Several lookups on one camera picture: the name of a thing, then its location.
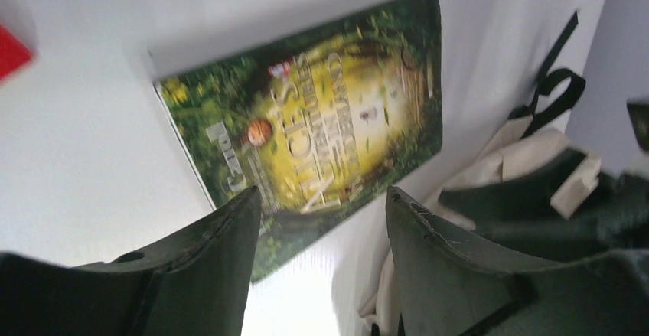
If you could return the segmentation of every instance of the cloth bag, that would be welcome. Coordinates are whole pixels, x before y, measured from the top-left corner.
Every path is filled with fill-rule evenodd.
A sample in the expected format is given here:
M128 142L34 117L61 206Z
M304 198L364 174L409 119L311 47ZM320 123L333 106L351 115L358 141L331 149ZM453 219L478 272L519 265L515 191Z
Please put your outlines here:
M551 182L546 184L548 186L541 190L545 192L550 189L554 192L550 207L546 207L546 210L554 210L565 218L570 218L577 207L598 187L601 166L599 156L591 152L581 152L578 148L570 146L569 139L556 129L547 128L540 131L573 108L585 89L585 80L567 68L549 72L578 23L575 12L536 75L536 89L530 104L516 108L478 154L475 163L448 179L425 202L424 205L432 213L466 230L474 230L474 220L440 203L440 197L448 198L454 191L466 192L468 188L513 181L544 167L550 172L556 169L565 172L565 176L552 177ZM565 91L538 113L536 109L539 98L550 96L558 85L566 80L569 84ZM541 192L536 188L531 192ZM537 195L536 200L531 201L530 195L523 194L520 198L525 204L531 204L532 201L542 201L542 196ZM396 294L391 250L383 264L377 291L358 312L366 329L371 330L373 336L397 334L400 304Z

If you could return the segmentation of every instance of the bag handle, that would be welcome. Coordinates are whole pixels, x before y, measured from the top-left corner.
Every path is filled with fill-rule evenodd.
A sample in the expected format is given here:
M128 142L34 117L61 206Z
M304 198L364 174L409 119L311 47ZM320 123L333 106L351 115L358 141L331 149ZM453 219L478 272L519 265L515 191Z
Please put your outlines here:
M532 122L525 130L522 138L525 138L537 130L543 128L548 123L552 122L554 119L559 117L564 112L572 109L579 98L584 92L586 81L583 77L579 76L577 73L572 72L568 68L559 68L554 70L550 74L548 71L551 66L554 64L556 58L559 56L561 49L566 45L566 42L570 38L570 35L574 32L575 28L579 24L579 19L577 18L577 12L572 15L568 24L564 27L561 35L556 40L555 44L550 49L550 52L546 56L546 59L541 64L539 72L536 74L534 83L536 84L536 89L534 90L534 95L530 105L519 106L512 111L509 115L509 119L517 119L524 116L532 116ZM549 96L552 91L564 80L570 80L570 84L566 88L566 91L563 92L550 106L545 108L544 111L537 113L536 106L539 102L539 96Z

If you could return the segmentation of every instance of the red object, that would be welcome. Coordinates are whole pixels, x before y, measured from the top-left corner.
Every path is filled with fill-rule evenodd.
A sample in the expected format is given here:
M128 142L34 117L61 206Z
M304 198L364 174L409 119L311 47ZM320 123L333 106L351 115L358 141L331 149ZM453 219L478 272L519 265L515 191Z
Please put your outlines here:
M31 52L0 26L0 80L30 60Z

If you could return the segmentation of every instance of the book cover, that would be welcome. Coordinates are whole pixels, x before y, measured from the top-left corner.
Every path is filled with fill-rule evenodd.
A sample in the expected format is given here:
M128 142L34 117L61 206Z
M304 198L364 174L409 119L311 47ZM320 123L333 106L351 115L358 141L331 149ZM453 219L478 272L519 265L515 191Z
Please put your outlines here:
M392 0L156 82L206 195L259 187L258 281L442 146L439 0Z

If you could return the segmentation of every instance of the book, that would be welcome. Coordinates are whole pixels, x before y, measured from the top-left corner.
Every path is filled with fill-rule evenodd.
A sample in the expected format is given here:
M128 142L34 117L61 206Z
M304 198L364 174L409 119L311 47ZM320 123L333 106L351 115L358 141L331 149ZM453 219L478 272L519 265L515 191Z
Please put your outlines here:
M252 280L442 146L439 0L392 0L155 82L206 195L251 185Z

